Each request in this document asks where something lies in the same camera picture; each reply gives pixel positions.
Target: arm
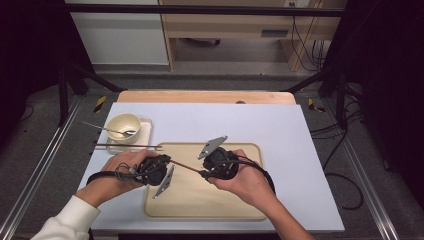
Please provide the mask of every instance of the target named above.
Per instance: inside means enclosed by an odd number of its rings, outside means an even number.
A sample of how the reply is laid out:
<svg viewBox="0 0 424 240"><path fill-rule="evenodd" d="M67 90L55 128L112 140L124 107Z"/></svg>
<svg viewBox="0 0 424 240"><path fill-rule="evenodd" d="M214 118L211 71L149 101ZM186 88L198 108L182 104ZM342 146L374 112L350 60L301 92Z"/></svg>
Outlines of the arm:
<svg viewBox="0 0 424 240"><path fill-rule="evenodd" d="M155 152L123 152L109 159L102 171L115 171L120 163L137 166L146 157L156 157ZM48 219L43 228L32 239L88 239L88 229L100 214L102 203L123 193L143 186L135 181L120 181L114 177L98 178L81 188L72 196L62 211Z"/></svg>
<svg viewBox="0 0 424 240"><path fill-rule="evenodd" d="M242 150L236 150L234 153L246 156ZM218 189L236 194L244 202L263 212L281 239L313 239L278 200L259 170L240 164L239 171L233 179L209 178L208 181L215 184Z"/></svg>

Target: person's left hand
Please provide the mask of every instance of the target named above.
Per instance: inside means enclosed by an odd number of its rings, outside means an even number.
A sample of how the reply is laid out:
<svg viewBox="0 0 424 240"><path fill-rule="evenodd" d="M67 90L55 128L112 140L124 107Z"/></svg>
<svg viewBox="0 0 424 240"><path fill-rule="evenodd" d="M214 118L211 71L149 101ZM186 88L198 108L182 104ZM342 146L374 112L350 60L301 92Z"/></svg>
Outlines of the person's left hand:
<svg viewBox="0 0 424 240"><path fill-rule="evenodd" d="M101 171L115 171L121 163L126 163L129 167L134 167L134 165L140 166L147 157L156 156L158 156L156 152L146 149L139 152L126 151L111 157ZM120 168L119 171L122 173L129 173L125 168ZM114 197L141 186L143 186L142 183L133 180L121 181L115 177L103 177L93 180L87 186L78 190L75 196L93 207L98 207L100 204Z"/></svg>

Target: bowl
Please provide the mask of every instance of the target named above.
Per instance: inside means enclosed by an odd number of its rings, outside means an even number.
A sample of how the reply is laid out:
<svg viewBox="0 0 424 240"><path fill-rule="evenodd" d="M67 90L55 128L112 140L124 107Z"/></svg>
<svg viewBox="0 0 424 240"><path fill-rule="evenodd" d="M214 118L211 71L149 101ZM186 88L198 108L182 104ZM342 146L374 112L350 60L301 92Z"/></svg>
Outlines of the bowl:
<svg viewBox="0 0 424 240"><path fill-rule="evenodd" d="M125 136L123 134L107 131L109 139L119 144L131 144L137 141L140 136L141 121L140 118L132 113L123 113L116 115L106 124L106 128L118 132L136 131L134 135Z"/></svg>

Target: hand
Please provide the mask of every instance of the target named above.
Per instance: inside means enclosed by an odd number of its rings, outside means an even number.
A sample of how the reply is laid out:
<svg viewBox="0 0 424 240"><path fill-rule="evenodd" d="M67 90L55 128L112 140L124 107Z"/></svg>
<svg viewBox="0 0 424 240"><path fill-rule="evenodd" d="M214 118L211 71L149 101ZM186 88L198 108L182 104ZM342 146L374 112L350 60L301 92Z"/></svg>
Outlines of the hand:
<svg viewBox="0 0 424 240"><path fill-rule="evenodd" d="M233 153L246 157L241 149L235 150ZM208 181L218 189L234 193L241 200L261 211L267 203L269 204L269 201L278 201L265 176L258 169L245 164L239 164L237 175L230 180L211 177Z"/></svg>
<svg viewBox="0 0 424 240"><path fill-rule="evenodd" d="M126 151L111 157L101 171L115 171L121 163L126 163L130 167L133 167L135 164L140 166L146 157L156 156L158 156L156 152L148 151L146 149L139 152ZM125 168L121 168L120 171L123 173L129 173ZM98 207L100 204L109 201L114 197L141 186L143 186L143 184L133 180L121 181L114 177L97 178L84 188L80 189L75 196L89 203L93 207Z"/></svg>

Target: cabinet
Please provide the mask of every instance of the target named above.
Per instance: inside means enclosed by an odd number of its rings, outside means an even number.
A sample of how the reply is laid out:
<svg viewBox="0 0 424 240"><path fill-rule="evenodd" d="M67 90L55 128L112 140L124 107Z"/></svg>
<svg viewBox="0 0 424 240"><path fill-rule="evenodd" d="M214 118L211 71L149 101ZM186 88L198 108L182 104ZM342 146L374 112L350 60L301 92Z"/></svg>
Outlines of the cabinet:
<svg viewBox="0 0 424 240"><path fill-rule="evenodd" d="M250 6L283 7L285 0L159 0L163 5L206 5L206 6ZM344 8L345 0L310 0L309 8ZM291 16L233 16L233 15L197 15L197 14L163 14L165 40L169 53L171 68L175 59L175 47L178 38L274 38L281 46L288 59L291 70L299 67L299 56L305 49L298 35L291 33L293 17ZM296 17L296 27L301 39L331 40L339 23L339 18Z"/></svg>
<svg viewBox="0 0 424 240"><path fill-rule="evenodd" d="M155 4L156 0L66 0L81 4ZM168 65L159 14L71 13L93 64Z"/></svg>

